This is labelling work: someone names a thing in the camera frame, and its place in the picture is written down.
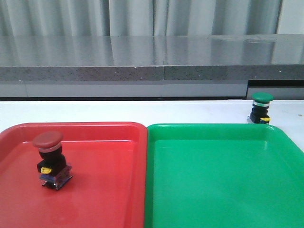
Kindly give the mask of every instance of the speckled countertop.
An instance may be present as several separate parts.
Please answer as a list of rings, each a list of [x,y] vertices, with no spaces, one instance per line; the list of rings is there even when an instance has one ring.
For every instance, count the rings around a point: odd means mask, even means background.
[[[303,79],[304,35],[0,37],[0,83]]]

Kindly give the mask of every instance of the white curtain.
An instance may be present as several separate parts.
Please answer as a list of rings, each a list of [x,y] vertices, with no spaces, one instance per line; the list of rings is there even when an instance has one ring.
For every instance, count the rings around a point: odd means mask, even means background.
[[[304,0],[0,0],[0,35],[304,33]]]

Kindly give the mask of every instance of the white tabletop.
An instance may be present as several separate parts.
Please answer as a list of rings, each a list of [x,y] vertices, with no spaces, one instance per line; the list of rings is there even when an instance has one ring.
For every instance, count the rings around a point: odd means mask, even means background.
[[[0,132],[30,122],[246,123],[251,108],[252,101],[0,102]],[[268,110],[270,124],[304,151],[304,100],[273,101]]]

